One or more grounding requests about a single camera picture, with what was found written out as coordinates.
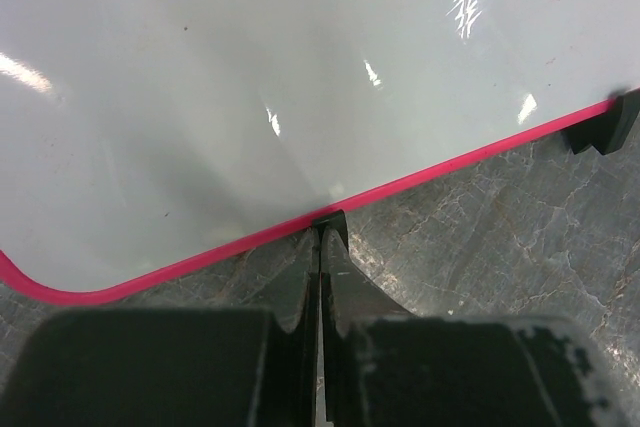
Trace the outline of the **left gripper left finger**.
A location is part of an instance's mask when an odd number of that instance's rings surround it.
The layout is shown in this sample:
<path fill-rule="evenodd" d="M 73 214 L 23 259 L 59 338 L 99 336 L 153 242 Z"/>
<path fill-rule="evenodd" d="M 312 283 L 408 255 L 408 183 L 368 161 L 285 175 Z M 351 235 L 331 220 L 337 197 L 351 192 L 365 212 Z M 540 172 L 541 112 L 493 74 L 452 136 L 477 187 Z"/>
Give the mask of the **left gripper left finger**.
<path fill-rule="evenodd" d="M 318 234 L 246 305 L 58 313 L 1 396 L 5 426 L 311 426 Z"/>

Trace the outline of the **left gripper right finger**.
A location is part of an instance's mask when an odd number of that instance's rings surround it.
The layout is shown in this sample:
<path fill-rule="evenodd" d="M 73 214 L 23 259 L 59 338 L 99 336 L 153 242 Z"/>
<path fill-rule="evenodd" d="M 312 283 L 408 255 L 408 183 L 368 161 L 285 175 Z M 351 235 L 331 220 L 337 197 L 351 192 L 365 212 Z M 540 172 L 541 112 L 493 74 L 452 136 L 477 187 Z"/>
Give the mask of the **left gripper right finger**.
<path fill-rule="evenodd" d="M 626 426 L 596 345 L 549 315 L 415 315 L 320 248 L 326 416 L 337 426 Z"/>

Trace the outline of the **pink framed whiteboard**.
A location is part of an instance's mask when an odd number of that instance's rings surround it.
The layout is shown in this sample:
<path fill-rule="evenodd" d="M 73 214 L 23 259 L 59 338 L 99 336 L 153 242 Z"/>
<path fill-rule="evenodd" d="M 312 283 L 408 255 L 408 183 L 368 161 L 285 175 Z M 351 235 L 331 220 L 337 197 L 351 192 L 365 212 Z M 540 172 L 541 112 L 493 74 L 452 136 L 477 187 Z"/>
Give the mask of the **pink framed whiteboard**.
<path fill-rule="evenodd" d="M 116 300 L 638 84 L 639 0 L 1 0 L 1 278 Z"/>

